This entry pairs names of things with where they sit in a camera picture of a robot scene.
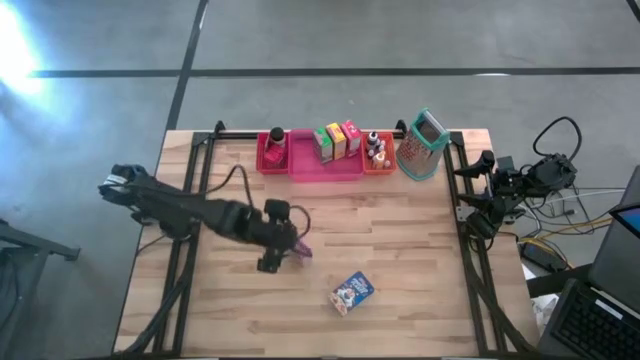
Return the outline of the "computer monitor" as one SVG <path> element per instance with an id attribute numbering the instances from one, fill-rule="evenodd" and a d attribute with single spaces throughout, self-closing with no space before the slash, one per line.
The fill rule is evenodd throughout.
<path id="1" fill-rule="evenodd" d="M 640 310 L 640 165 L 627 184 L 589 278 L 618 301 Z"/>

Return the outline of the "small yellow carton box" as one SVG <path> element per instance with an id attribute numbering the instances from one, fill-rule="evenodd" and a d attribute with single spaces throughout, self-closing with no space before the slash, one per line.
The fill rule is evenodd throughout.
<path id="1" fill-rule="evenodd" d="M 347 139 L 341 126 L 338 123 L 331 123 L 326 126 L 326 131 L 332 141 L 333 159 L 343 158 L 346 154 Z"/>

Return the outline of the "black aluminium rig frame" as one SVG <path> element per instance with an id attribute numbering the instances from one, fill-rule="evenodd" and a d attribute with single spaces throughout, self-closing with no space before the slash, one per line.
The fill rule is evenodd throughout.
<path id="1" fill-rule="evenodd" d="M 486 307 L 468 295 L 444 168 L 423 182 L 401 171 L 349 182 L 297 183 L 256 170 L 252 131 L 170 131 L 158 178 L 257 205 L 282 198 L 313 257 L 261 273 L 258 247 L 202 230 L 194 276 L 142 360 L 177 357 L 464 356 L 495 347 Z M 346 316 L 329 294 L 361 271 L 375 288 Z"/>

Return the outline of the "black metal stand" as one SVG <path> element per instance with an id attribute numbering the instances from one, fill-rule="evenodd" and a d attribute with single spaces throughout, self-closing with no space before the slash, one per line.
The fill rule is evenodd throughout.
<path id="1" fill-rule="evenodd" d="M 0 360 L 11 351 L 48 257 L 75 261 L 79 253 L 79 248 L 18 230 L 0 219 Z"/>

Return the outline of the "small orange plastic basket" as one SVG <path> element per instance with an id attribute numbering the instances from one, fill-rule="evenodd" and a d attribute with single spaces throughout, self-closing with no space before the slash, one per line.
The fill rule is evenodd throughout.
<path id="1" fill-rule="evenodd" d="M 390 165 L 386 166 L 386 164 L 383 163 L 381 168 L 375 168 L 373 166 L 373 160 L 368 156 L 368 150 L 367 150 L 368 132 L 365 132 L 361 136 L 362 138 L 361 159 L 363 163 L 363 172 L 365 175 L 390 175 L 397 169 L 394 133 L 379 131 L 378 137 L 380 138 L 380 140 L 385 141 L 385 147 L 384 147 L 385 161 L 389 162 Z"/>

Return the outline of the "small red plastic basket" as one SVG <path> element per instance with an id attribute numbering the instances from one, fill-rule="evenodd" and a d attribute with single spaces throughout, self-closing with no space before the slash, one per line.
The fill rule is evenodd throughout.
<path id="1" fill-rule="evenodd" d="M 288 173 L 288 134 L 285 134 L 285 145 L 283 147 L 282 155 L 278 163 L 269 162 L 265 157 L 268 152 L 267 142 L 269 139 L 268 132 L 259 132 L 256 142 L 256 170 L 263 175 L 281 175 Z"/>

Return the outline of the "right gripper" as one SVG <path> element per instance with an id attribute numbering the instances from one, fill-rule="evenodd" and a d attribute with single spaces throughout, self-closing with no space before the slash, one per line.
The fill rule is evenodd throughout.
<path id="1" fill-rule="evenodd" d="M 458 176 L 490 175 L 490 197 L 461 194 L 459 199 L 483 212 L 518 213 L 518 205 L 523 200 L 522 174 L 516 168 L 514 173 L 497 172 L 497 159 L 491 150 L 484 150 L 474 164 L 454 171 Z"/>

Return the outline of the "white crumpled bag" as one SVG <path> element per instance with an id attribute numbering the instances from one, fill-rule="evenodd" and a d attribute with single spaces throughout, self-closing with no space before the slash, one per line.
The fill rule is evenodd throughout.
<path id="1" fill-rule="evenodd" d="M 540 334 L 544 332 L 558 300 L 559 296 L 556 294 L 542 295 L 531 299 L 532 309 Z"/>

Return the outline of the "black keyboard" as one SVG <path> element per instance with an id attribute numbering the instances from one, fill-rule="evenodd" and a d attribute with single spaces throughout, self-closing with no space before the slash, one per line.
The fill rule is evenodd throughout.
<path id="1" fill-rule="evenodd" d="M 551 334 L 588 359 L 640 360 L 640 319 L 590 288 L 569 291 Z"/>

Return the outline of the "pink plastic tray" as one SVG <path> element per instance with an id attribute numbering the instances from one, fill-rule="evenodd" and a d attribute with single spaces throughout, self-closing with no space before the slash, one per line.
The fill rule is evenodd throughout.
<path id="1" fill-rule="evenodd" d="M 311 129 L 289 132 L 288 174 L 295 182 L 355 181 L 364 175 L 361 151 L 356 156 L 322 163 L 313 145 Z"/>

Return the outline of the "Frosted Flakes cereal box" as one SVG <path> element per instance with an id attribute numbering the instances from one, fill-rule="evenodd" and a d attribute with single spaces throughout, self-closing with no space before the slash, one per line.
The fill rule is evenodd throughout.
<path id="1" fill-rule="evenodd" d="M 357 271 L 335 288 L 328 298 L 338 313 L 346 316 L 374 292 L 375 288 L 369 279 Z"/>

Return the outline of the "small red cereal box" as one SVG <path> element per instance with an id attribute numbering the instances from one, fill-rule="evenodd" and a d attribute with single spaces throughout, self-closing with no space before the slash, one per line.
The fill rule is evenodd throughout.
<path id="1" fill-rule="evenodd" d="M 346 156 L 353 157 L 358 154 L 361 147 L 361 131 L 352 120 L 341 124 L 341 130 L 347 139 Z"/>

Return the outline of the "steel box grater teal trim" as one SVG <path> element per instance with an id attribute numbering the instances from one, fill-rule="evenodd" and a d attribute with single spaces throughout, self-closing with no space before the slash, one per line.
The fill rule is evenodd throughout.
<path id="1" fill-rule="evenodd" d="M 449 141 L 450 132 L 424 108 L 396 150 L 398 166 L 413 180 L 426 180 L 435 174 Z"/>

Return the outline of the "small green carton box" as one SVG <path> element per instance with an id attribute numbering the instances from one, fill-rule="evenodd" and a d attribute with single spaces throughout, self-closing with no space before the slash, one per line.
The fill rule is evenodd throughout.
<path id="1" fill-rule="evenodd" d="M 316 128 L 312 132 L 313 149 L 321 163 L 333 160 L 333 142 L 325 128 Z"/>

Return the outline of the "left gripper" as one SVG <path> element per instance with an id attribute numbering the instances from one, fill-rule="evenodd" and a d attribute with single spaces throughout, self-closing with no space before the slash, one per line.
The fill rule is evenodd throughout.
<path id="1" fill-rule="evenodd" d="M 295 248 L 298 232 L 291 222 L 273 223 L 252 218 L 249 221 L 249 242 L 267 249 L 278 250 L 265 251 L 258 259 L 260 272 L 276 273 L 281 266 L 281 253 Z"/>

